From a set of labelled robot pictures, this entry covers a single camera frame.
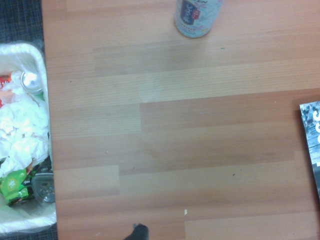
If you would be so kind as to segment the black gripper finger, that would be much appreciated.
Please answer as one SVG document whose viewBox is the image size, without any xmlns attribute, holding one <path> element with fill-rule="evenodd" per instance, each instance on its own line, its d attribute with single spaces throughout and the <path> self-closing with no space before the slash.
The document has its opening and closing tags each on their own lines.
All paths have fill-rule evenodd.
<svg viewBox="0 0 320 240">
<path fill-rule="evenodd" d="M 133 231 L 124 240 L 149 240 L 149 228 L 139 223 L 133 226 Z"/>
</svg>

